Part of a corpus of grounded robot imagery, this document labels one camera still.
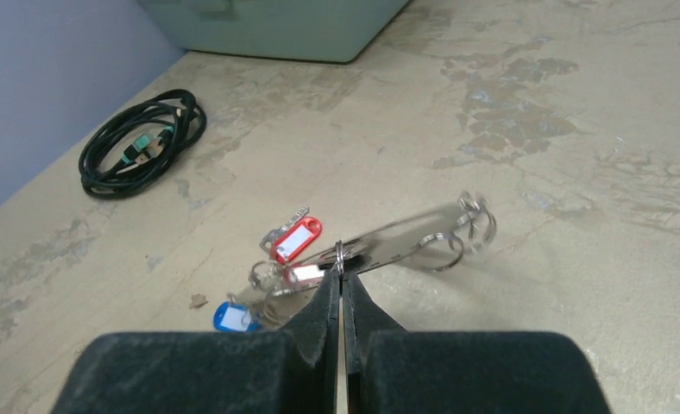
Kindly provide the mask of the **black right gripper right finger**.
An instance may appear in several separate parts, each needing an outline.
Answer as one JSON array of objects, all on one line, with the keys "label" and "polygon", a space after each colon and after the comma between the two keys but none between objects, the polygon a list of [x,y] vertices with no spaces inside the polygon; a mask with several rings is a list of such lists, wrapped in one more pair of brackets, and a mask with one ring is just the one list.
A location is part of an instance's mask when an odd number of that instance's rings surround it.
[{"label": "black right gripper right finger", "polygon": [[342,284],[351,413],[609,413],[583,351],[547,331],[411,331]]}]

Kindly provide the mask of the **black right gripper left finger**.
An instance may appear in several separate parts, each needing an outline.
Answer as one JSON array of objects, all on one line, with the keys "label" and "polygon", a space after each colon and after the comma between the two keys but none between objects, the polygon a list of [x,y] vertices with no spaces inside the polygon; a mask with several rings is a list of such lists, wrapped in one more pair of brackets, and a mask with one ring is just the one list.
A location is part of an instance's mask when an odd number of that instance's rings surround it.
[{"label": "black right gripper left finger", "polygon": [[74,363],[56,413],[333,413],[340,279],[274,331],[116,332]]}]

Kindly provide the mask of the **perforated metal key plate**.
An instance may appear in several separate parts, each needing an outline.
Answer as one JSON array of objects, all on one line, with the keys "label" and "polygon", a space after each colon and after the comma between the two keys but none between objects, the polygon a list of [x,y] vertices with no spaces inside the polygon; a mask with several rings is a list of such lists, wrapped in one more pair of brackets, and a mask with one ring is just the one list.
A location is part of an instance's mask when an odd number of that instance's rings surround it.
[{"label": "perforated metal key plate", "polygon": [[348,260],[370,262],[362,274],[399,264],[425,273],[440,273],[463,258],[480,253],[498,230],[495,215],[484,197],[463,192],[455,202],[441,204],[415,216],[385,224],[365,234],[341,240],[335,246],[296,264],[336,263],[339,272]]}]

